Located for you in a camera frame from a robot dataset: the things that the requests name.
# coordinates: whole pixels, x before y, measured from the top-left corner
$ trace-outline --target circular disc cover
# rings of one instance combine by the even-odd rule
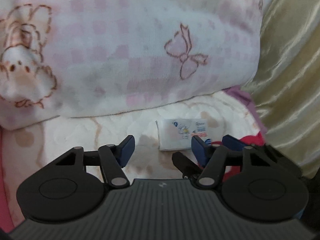
[[[260,221],[295,217],[308,203],[305,185],[286,172],[271,167],[251,167],[222,184],[221,195],[240,215]]]
[[[26,179],[17,200],[26,218],[40,222],[65,222],[92,212],[104,197],[104,185],[85,171],[53,167]]]

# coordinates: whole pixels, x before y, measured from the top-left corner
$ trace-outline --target tissue packet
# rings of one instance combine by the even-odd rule
[[[211,144],[206,119],[164,119],[156,123],[160,151],[190,149],[191,138],[194,135]]]

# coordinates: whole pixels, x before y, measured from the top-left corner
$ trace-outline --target gray ribbed panel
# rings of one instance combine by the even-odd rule
[[[310,240],[313,236],[298,220],[259,224],[237,217],[213,191],[198,190],[182,179],[136,179],[129,188],[111,191],[85,218],[61,225],[26,220],[11,233],[14,240]]]

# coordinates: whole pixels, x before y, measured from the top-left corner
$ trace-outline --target blue logo on package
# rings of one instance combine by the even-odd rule
[[[206,143],[207,145],[211,145],[211,139],[205,140],[205,143]]]

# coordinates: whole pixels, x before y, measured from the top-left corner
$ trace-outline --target gold curtain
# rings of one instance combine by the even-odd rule
[[[320,0],[272,1],[258,72],[243,89],[268,128],[268,143],[313,177],[320,166]]]

